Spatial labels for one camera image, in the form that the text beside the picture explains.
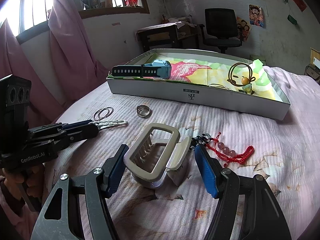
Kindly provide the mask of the person left hand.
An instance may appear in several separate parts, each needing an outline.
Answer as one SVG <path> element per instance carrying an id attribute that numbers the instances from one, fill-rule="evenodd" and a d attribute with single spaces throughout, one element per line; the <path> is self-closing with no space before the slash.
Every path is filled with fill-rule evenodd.
<path id="1" fill-rule="evenodd" d="M 34 166 L 30 169 L 31 175 L 27 175 L 25 180 L 22 174 L 10 173 L 7 169 L 1 169 L 1 175 L 5 178 L 1 182 L 1 207 L 5 213 L 21 215 L 22 207 L 22 193 L 19 185 L 26 183 L 26 194 L 30 197 L 35 197 L 41 200 L 43 196 L 44 184 L 44 165 Z"/>

